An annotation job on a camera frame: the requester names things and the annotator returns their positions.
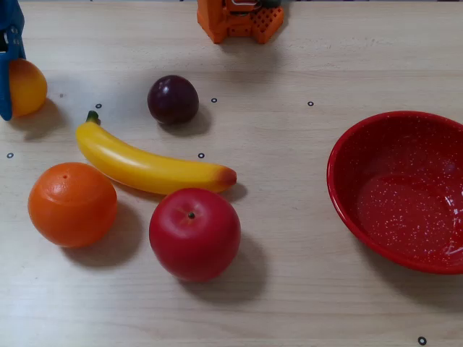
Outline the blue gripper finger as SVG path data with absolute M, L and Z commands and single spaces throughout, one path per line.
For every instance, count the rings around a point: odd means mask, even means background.
M 10 53 L 1 54 L 0 71 L 0 112 L 1 118 L 5 121 L 12 119 L 12 99 L 9 87 L 9 63 L 12 60 Z

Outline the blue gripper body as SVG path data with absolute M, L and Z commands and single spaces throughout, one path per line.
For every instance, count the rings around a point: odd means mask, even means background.
M 18 0 L 1 0 L 1 60 L 25 58 L 22 31 L 25 18 Z

